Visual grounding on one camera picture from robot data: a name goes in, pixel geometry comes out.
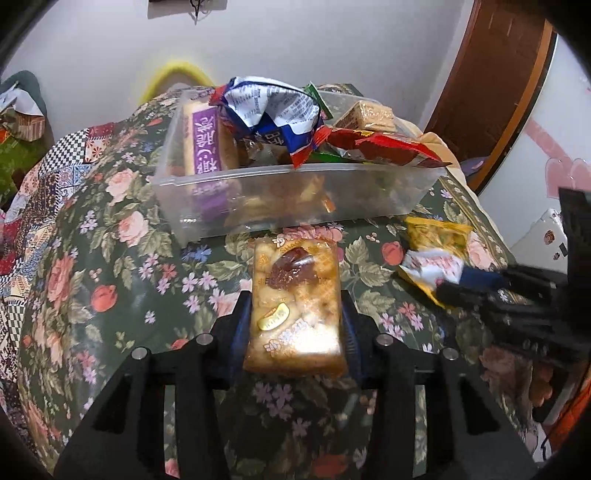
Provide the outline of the right hand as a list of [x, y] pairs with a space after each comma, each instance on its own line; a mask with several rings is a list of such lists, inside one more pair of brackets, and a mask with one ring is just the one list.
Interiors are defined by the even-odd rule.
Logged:
[[553, 388], [550, 384], [554, 369], [551, 365], [535, 363], [529, 388], [529, 399], [534, 407], [541, 407], [552, 397]]

